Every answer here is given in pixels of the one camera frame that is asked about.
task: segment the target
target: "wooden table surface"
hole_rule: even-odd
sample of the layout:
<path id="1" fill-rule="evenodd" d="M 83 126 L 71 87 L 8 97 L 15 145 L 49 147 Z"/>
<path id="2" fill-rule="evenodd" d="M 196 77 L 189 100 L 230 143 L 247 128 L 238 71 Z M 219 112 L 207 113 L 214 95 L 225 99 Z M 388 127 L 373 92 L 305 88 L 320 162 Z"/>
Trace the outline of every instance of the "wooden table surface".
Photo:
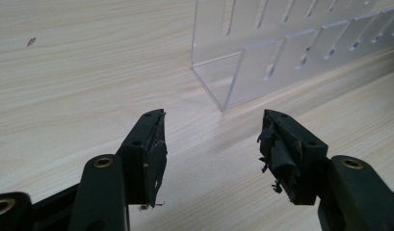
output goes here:
<path id="1" fill-rule="evenodd" d="M 264 109 L 294 117 L 329 157 L 368 162 L 394 191 L 394 51 L 222 113 L 191 69 L 194 11 L 194 0 L 0 0 L 0 193 L 37 202 L 76 184 L 159 108 L 165 205 L 130 206 L 132 230 L 321 230 L 317 206 L 293 206 L 261 172 Z"/>

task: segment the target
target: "wood grain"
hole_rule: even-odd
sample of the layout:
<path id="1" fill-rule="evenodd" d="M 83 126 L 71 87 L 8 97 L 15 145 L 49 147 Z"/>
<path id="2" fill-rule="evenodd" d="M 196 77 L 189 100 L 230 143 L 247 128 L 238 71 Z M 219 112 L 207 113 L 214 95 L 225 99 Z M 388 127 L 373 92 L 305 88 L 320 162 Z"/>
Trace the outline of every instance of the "wood grain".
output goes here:
<path id="1" fill-rule="evenodd" d="M 191 0 L 0 0 L 0 193 L 37 202 L 77 183 L 88 159 L 115 153 L 158 108 L 165 205 L 131 206 L 132 230 L 320 230 L 317 206 L 293 206 L 260 171 L 266 108 L 301 122 L 329 156 L 367 161 L 394 191 L 394 51 L 222 113 L 191 70 L 194 10 Z"/>

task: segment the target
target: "transparent plastic panel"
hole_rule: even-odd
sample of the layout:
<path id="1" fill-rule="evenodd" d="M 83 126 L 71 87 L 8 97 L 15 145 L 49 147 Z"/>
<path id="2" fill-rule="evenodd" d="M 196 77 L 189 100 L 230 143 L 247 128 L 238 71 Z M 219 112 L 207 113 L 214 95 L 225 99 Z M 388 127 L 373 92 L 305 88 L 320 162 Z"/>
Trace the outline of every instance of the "transparent plastic panel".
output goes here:
<path id="1" fill-rule="evenodd" d="M 394 46 L 377 0 L 197 0 L 193 69 L 222 110 Z"/>

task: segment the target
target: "clear acrylic stand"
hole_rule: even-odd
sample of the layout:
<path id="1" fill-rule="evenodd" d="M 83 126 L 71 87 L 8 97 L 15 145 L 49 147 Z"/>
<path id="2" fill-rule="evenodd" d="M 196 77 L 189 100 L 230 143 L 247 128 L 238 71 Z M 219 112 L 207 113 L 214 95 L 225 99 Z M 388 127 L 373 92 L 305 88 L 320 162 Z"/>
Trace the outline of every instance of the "clear acrylic stand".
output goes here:
<path id="1" fill-rule="evenodd" d="M 193 70 L 221 110 L 281 90 L 393 47 L 394 7 L 376 2 L 234 0 L 224 30 L 226 0 L 197 0 Z"/>

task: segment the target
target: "screw hole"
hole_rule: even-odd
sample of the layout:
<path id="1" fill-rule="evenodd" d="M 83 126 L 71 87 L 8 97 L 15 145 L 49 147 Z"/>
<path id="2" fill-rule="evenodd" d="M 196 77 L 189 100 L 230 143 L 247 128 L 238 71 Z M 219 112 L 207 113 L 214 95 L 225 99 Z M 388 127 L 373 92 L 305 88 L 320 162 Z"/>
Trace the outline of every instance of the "screw hole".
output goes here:
<path id="1" fill-rule="evenodd" d="M 112 162 L 113 162 L 112 158 L 103 157 L 103 158 L 96 160 L 94 162 L 94 166 L 95 167 L 107 167 L 107 166 L 110 166 L 112 164 Z"/>
<path id="2" fill-rule="evenodd" d="M 140 141 L 133 141 L 132 144 L 135 145 L 135 146 L 142 145 L 142 143 Z"/>
<path id="3" fill-rule="evenodd" d="M 88 225 L 86 231 L 102 231 L 106 228 L 106 222 L 104 220 L 96 220 Z"/>
<path id="4" fill-rule="evenodd" d="M 0 215 L 7 213 L 15 204 L 15 200 L 12 198 L 0 199 Z"/>
<path id="5" fill-rule="evenodd" d="M 341 163 L 346 167 L 355 168 L 355 169 L 362 169 L 364 167 L 362 163 L 351 159 L 343 159 L 341 160 Z"/>

